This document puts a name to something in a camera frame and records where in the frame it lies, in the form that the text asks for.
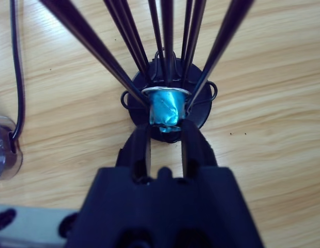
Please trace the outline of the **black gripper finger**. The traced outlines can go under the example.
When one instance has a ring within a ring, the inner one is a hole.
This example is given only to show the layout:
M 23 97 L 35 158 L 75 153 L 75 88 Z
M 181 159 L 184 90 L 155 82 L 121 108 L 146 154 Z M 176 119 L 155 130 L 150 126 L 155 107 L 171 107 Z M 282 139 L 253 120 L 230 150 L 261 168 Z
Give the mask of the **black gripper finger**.
M 211 145 L 194 122 L 188 119 L 182 121 L 180 138 L 185 178 L 195 178 L 200 167 L 217 166 Z
M 117 166 L 130 169 L 133 181 L 142 181 L 149 177 L 150 151 L 150 125 L 136 126 L 118 153 Z

